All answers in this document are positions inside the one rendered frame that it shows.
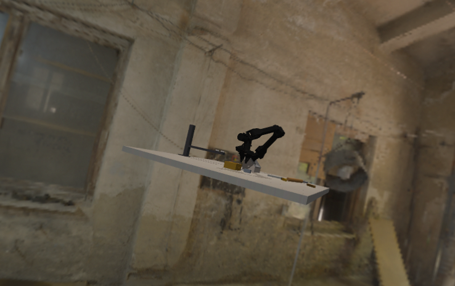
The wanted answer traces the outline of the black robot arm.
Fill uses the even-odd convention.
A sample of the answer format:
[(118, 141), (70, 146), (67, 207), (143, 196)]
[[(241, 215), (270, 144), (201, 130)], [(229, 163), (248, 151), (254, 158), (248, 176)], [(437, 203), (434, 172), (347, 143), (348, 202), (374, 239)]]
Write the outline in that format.
[[(281, 126), (274, 125), (270, 126), (267, 128), (259, 129), (251, 129), (249, 131), (246, 131), (245, 133), (240, 133), (237, 136), (237, 139), (239, 141), (247, 142), (247, 143), (252, 143), (252, 140), (260, 138), (262, 135), (269, 134), (269, 133), (274, 133), (264, 145), (259, 146), (256, 150), (254, 155), (251, 157), (253, 161), (259, 159), (262, 159), (264, 155), (267, 152), (267, 149), (278, 139), (284, 136), (285, 132), (283, 131)], [(245, 145), (240, 145), (236, 147), (236, 151), (244, 150), (245, 151)]]

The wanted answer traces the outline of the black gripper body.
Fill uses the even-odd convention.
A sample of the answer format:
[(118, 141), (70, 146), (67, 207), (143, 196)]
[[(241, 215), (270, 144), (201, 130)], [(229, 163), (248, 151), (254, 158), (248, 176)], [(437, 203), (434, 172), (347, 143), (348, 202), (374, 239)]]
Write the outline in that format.
[(250, 147), (252, 146), (250, 143), (244, 142), (243, 145), (245, 145), (245, 151), (240, 150), (240, 151), (238, 151), (239, 153), (246, 153), (248, 155), (254, 155), (254, 152), (250, 150)]

